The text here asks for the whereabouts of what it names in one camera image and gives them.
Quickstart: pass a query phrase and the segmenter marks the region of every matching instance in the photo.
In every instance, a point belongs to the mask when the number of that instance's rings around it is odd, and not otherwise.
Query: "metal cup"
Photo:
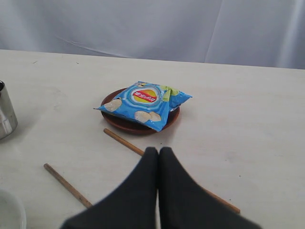
[[[10,135],[17,127],[17,118],[4,82],[0,81],[0,139]]]

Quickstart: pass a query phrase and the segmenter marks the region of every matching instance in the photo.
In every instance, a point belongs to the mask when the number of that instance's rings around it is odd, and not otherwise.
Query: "white curtain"
[[[0,49],[305,69],[305,0],[0,0]]]

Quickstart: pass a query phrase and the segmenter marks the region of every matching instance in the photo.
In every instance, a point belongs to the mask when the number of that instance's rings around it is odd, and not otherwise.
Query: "red and yellow logo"
[[[135,101],[141,103],[153,103],[157,100],[156,93],[153,90],[149,89],[136,91],[132,95]]]

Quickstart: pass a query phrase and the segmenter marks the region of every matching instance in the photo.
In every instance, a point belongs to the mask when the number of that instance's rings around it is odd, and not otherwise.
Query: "wooden plate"
[[[108,95],[106,98],[104,98],[101,106],[106,103],[109,103],[118,93],[124,91],[125,89],[126,88],[122,88],[120,90],[112,92],[110,95]],[[172,125],[176,121],[176,119],[178,118],[179,112],[180,112],[180,108],[178,107],[176,110],[169,113],[167,123],[162,130],[168,128],[170,125]],[[135,134],[135,135],[149,135],[149,134],[153,134],[153,133],[157,132],[157,131],[155,131],[147,126],[141,125],[139,123],[134,123],[134,122],[122,119],[122,118],[118,118],[118,117],[115,117],[115,116],[105,113],[105,112],[101,112],[101,113],[102,113],[104,119],[109,124],[113,125],[114,127],[118,128],[118,129],[121,129],[127,133]]]

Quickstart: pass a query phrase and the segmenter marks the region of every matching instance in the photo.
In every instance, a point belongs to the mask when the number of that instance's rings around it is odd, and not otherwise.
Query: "chip bag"
[[[161,131],[170,111],[189,98],[174,88],[139,81],[97,109]]]

